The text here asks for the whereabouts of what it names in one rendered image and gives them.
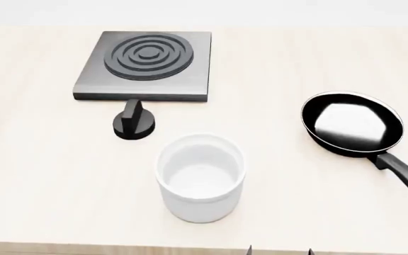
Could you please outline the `white cylindrical pot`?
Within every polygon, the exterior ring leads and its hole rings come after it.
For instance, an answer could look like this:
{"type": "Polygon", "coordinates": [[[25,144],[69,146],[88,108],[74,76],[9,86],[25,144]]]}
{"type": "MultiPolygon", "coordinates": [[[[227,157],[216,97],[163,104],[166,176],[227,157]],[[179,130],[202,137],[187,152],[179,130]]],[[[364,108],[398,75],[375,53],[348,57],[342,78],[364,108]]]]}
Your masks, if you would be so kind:
{"type": "Polygon", "coordinates": [[[158,154],[155,177],[166,208],[186,222],[208,223],[237,206],[247,175],[242,150],[212,133],[184,135],[158,154]]]}

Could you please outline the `black frying pan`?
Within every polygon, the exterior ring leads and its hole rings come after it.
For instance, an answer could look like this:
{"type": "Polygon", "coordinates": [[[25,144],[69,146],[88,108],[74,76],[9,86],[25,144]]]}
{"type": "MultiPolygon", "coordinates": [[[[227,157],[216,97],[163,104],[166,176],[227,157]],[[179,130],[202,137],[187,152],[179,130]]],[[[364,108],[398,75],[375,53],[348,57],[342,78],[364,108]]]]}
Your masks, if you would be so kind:
{"type": "Polygon", "coordinates": [[[388,152],[404,134],[397,112],[382,101],[352,91],[327,91],[307,99],[300,117],[319,145],[345,157],[366,158],[389,169],[408,188],[408,165],[388,152]]]}

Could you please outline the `black stove knob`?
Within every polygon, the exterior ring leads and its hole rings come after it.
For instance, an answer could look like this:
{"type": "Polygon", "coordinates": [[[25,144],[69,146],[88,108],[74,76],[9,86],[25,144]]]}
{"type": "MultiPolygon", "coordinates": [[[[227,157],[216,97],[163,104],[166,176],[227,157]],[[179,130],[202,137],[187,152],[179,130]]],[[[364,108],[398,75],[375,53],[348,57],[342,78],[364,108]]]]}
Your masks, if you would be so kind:
{"type": "Polygon", "coordinates": [[[139,99],[128,100],[124,111],[113,119],[113,131],[123,140],[141,140],[153,133],[155,125],[154,115],[139,99]]]}

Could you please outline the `grey square stove plate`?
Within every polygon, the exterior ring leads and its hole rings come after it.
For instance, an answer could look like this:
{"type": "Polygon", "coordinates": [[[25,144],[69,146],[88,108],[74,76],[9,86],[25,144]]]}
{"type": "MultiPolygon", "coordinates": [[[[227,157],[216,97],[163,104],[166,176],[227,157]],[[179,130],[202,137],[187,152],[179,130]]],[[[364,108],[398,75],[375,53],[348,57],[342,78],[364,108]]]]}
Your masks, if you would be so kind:
{"type": "Polygon", "coordinates": [[[208,100],[210,31],[104,31],[73,88],[76,100],[208,100]]]}

